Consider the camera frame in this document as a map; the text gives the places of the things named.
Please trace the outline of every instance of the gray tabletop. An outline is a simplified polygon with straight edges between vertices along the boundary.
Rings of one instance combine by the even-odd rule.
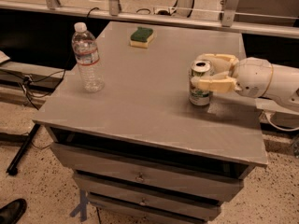
[[[245,57],[239,34],[145,25],[148,49],[129,46],[134,23],[111,22],[97,38],[105,87],[87,93],[78,68],[68,72],[33,120],[46,126],[162,147],[225,161],[267,164],[253,99],[214,93],[206,107],[189,101],[188,69],[202,53]]]

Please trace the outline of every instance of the white cable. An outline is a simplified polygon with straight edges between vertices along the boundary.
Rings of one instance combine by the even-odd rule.
[[[297,127],[297,128],[293,128],[293,129],[284,129],[284,128],[281,128],[281,127],[278,127],[277,125],[275,125],[275,124],[271,121],[272,116],[275,114],[275,113],[273,113],[273,112],[264,111],[264,114],[265,114],[265,117],[267,118],[267,121],[268,121],[273,127],[277,128],[278,130],[285,131],[285,132],[299,131],[299,127]]]

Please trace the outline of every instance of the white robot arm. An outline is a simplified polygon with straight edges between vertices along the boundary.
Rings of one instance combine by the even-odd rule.
[[[211,61],[216,71],[211,77],[193,77],[192,84],[198,89],[265,97],[299,112],[299,69],[257,58],[239,61],[231,55],[203,54],[197,59]]]

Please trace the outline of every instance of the can lid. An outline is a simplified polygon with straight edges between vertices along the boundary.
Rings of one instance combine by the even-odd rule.
[[[87,30],[86,24],[84,22],[77,22],[74,27],[75,31],[78,33],[84,33]]]
[[[207,60],[195,60],[192,63],[192,70],[196,72],[207,72],[211,68],[211,62]]]

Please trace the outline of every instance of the black shoe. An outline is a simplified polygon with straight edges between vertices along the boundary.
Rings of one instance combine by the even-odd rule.
[[[16,224],[27,208],[24,199],[17,199],[0,209],[0,224]]]

